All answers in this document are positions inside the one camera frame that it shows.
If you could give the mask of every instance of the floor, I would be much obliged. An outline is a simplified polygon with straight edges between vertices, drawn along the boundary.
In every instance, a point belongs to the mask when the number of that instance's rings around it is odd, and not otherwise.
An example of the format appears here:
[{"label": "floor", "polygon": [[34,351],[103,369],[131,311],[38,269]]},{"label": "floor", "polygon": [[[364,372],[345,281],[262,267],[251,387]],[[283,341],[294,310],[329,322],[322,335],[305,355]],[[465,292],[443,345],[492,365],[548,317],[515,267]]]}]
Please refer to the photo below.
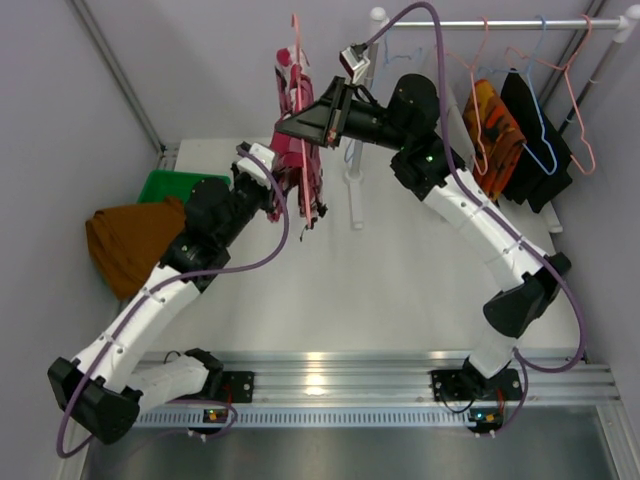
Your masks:
[{"label": "floor", "polygon": [[132,430],[92,448],[84,480],[618,478],[588,409],[526,409],[495,440],[433,428],[239,429],[205,444],[157,435]]},{"label": "floor", "polygon": [[[183,142],[176,170],[228,173],[238,143]],[[281,255],[260,270],[218,277],[153,351],[473,349],[487,327],[482,305],[497,293],[489,271],[446,222],[401,187],[389,168],[392,152],[379,147],[365,147],[365,228],[351,230],[342,153],[322,152],[329,212],[316,228],[300,241],[303,220],[291,198],[291,232]],[[502,209],[530,240],[553,251],[538,216],[508,203]],[[281,224],[259,213],[231,247],[229,265],[266,256],[281,232]],[[560,294],[523,345],[566,356],[577,337]]]}]

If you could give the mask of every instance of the orange garment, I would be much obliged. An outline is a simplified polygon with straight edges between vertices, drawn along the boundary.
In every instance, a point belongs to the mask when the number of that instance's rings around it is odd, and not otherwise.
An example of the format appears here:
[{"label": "orange garment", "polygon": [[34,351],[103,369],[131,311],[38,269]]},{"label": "orange garment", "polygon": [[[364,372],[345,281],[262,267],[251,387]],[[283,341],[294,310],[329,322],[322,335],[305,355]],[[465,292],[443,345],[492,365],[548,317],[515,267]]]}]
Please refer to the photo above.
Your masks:
[{"label": "orange garment", "polygon": [[98,210],[87,220],[89,255],[119,300],[135,295],[184,228],[180,199]]},{"label": "orange garment", "polygon": [[[489,165],[484,175],[480,175],[477,169],[474,170],[473,178],[478,182],[482,191],[495,201],[507,186],[526,139],[520,131],[518,123],[511,116],[498,92],[489,81],[478,80],[475,87],[481,122],[480,140],[487,153]],[[482,150],[477,144],[478,124],[473,95],[469,96],[462,118],[476,148],[478,163],[484,166]]]}]

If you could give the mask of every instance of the green basket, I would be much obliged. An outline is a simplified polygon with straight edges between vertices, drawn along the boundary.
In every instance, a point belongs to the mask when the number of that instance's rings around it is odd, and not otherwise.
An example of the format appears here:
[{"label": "green basket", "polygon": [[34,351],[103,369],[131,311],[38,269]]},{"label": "green basket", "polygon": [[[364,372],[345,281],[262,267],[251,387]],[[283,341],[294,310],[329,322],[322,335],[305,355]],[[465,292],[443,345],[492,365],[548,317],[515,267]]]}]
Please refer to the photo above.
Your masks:
[{"label": "green basket", "polygon": [[147,177],[147,182],[138,197],[138,203],[162,202],[167,195],[178,197],[185,203],[189,200],[193,186],[203,178],[209,177],[218,177],[227,185],[231,184],[231,179],[224,175],[154,170]]}]

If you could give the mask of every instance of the red patterned cloth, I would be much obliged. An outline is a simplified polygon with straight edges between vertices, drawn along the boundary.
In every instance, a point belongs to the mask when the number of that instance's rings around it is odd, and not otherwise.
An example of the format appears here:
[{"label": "red patterned cloth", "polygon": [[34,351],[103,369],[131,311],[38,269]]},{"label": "red patterned cloth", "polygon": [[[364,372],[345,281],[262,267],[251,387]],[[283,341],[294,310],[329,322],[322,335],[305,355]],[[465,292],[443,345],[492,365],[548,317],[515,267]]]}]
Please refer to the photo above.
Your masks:
[{"label": "red patterned cloth", "polygon": [[[280,100],[280,119],[291,113],[298,112],[313,103],[313,87],[309,78],[309,62],[304,51],[300,51],[300,64],[296,63],[296,47],[283,48],[276,54],[276,80]],[[301,69],[300,88],[302,103],[297,105],[296,79],[298,69]],[[302,182],[302,142],[282,133],[274,132],[271,139],[271,149],[278,153],[278,160],[274,174],[280,182],[285,195],[294,187],[298,187],[298,205],[300,215],[305,216],[304,191]],[[309,199],[311,203],[312,227],[318,217],[323,217],[327,207],[322,203],[322,166],[320,152],[317,146],[305,142],[307,152],[307,181],[309,185]],[[276,205],[276,210],[269,215],[271,221],[277,222],[282,209]]]}]

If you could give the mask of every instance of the white table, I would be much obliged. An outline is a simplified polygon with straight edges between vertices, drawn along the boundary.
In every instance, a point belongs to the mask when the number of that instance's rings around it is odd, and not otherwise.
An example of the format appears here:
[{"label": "white table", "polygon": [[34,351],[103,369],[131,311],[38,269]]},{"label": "white table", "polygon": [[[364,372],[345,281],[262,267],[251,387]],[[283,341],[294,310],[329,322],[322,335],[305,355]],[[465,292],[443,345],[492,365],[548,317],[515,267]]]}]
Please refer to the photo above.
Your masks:
[{"label": "white table", "polygon": [[[183,141],[175,169],[230,175],[240,141]],[[316,228],[300,242],[304,220],[297,192],[292,194],[289,242],[280,256],[256,271],[219,276],[169,325],[153,351],[473,349],[487,325],[482,305],[498,291],[489,271],[394,178],[393,153],[386,149],[365,146],[365,228],[351,230],[342,148],[321,152],[329,211]],[[531,241],[554,251],[542,218],[527,206],[502,201],[501,207]],[[231,247],[229,265],[264,257],[281,232],[281,223],[258,213]],[[561,292],[529,327],[523,347],[564,356],[577,342],[576,320]]]}]

